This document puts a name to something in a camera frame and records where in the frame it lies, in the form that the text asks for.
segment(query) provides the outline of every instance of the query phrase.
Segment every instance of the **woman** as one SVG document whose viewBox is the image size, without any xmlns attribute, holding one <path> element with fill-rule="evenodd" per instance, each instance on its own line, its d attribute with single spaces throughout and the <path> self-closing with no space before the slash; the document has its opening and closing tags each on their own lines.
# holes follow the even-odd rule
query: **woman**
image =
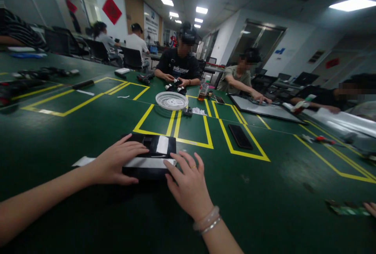
<svg viewBox="0 0 376 254">
<path fill-rule="evenodd" d="M 94 41 L 102 42 L 108 52 L 110 59 L 116 58 L 116 62 L 120 68 L 123 67 L 123 60 L 118 54 L 112 53 L 111 47 L 120 47 L 120 43 L 116 43 L 110 36 L 107 35 L 107 25 L 104 22 L 97 21 L 94 24 Z"/>
</svg>

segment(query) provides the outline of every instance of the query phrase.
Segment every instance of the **smartphone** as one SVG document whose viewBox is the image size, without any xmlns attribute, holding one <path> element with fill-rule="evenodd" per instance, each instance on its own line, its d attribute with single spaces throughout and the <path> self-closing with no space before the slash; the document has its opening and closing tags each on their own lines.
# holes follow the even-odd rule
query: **smartphone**
<svg viewBox="0 0 376 254">
<path fill-rule="evenodd" d="M 224 104 L 224 100 L 221 97 L 216 96 L 215 98 L 217 99 L 218 104 Z"/>
<path fill-rule="evenodd" d="M 236 143 L 238 144 L 238 147 L 240 148 L 246 148 L 249 150 L 253 150 L 252 144 L 249 142 L 247 136 L 242 130 L 242 127 L 238 125 L 228 125 L 228 128 L 230 129 L 232 135 L 235 138 Z"/>
</svg>

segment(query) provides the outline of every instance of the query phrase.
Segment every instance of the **gray t-shirt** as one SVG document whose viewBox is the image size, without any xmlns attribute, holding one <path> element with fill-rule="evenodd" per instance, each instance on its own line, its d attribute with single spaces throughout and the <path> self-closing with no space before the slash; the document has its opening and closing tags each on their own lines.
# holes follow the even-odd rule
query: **gray t-shirt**
<svg viewBox="0 0 376 254">
<path fill-rule="evenodd" d="M 110 52 L 110 48 L 114 47 L 115 45 L 115 41 L 105 33 L 100 33 L 99 36 L 94 39 L 94 41 L 101 41 L 105 45 L 108 52 Z"/>
<path fill-rule="evenodd" d="M 237 65 L 226 67 L 226 69 L 223 72 L 223 75 L 221 77 L 221 80 L 219 81 L 217 90 L 229 92 L 231 94 L 240 94 L 240 90 L 238 90 L 237 88 L 235 88 L 233 86 L 230 86 L 227 83 L 226 77 L 228 75 L 232 75 L 235 80 L 242 82 L 246 86 L 252 87 L 252 85 L 251 85 L 251 74 L 249 74 L 249 72 L 245 72 L 241 75 L 240 78 L 238 78 L 237 75 L 236 75 L 236 69 L 237 68 L 238 68 Z"/>
</svg>

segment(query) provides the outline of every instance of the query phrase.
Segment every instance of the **white mesh basket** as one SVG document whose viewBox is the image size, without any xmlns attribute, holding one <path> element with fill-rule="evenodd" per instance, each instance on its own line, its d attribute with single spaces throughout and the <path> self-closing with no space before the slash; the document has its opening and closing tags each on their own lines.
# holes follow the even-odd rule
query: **white mesh basket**
<svg viewBox="0 0 376 254">
<path fill-rule="evenodd" d="M 167 110 L 182 110 L 188 105 L 188 99 L 175 92 L 161 92 L 156 95 L 158 105 Z"/>
</svg>

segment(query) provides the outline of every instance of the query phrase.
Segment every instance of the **hand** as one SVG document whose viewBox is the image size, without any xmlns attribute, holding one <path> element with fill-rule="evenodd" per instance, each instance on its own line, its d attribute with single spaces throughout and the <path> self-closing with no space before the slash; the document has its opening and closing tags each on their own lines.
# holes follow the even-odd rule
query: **hand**
<svg viewBox="0 0 376 254">
<path fill-rule="evenodd" d="M 179 186 L 173 182 L 169 174 L 166 174 L 167 185 L 180 207 L 196 222 L 199 222 L 214 208 L 205 183 L 204 163 L 201 157 L 195 153 L 199 164 L 198 168 L 192 168 L 196 167 L 194 159 L 188 153 L 179 151 L 179 154 L 185 159 L 174 153 L 171 153 L 171 157 L 180 164 L 183 173 L 167 160 L 163 161 Z"/>
<path fill-rule="evenodd" d="M 323 105 L 322 108 L 328 109 L 333 114 L 338 114 L 341 110 L 338 107 L 330 106 L 330 105 Z"/>
<path fill-rule="evenodd" d="M 262 94 L 260 94 L 259 92 L 257 91 L 254 91 L 251 93 L 252 97 L 254 100 L 258 100 L 260 101 L 260 104 L 263 102 L 263 101 L 266 101 L 267 103 L 271 104 L 272 103 L 272 100 L 271 99 L 268 99 L 266 97 L 264 97 Z"/>
<path fill-rule="evenodd" d="M 182 78 L 178 78 L 179 81 L 181 81 L 181 84 L 179 85 L 179 87 L 187 87 L 191 84 L 190 80 L 186 80 L 186 79 L 182 79 Z"/>
<path fill-rule="evenodd" d="M 122 173 L 124 164 L 132 160 L 139 154 L 149 152 L 146 147 L 139 142 L 126 142 L 132 134 L 122 138 L 109 148 L 107 148 L 93 162 L 85 165 L 87 174 L 93 179 L 93 184 L 138 184 L 138 179 L 130 178 Z"/>
<path fill-rule="evenodd" d="M 375 203 L 363 203 L 367 211 L 376 218 L 376 204 Z"/>
<path fill-rule="evenodd" d="M 165 74 L 165 75 L 163 76 L 163 79 L 164 79 L 166 82 L 170 83 L 170 82 L 173 82 L 175 78 L 174 78 L 174 76 L 172 76 L 172 75 L 170 75 L 170 74 Z"/>
</svg>

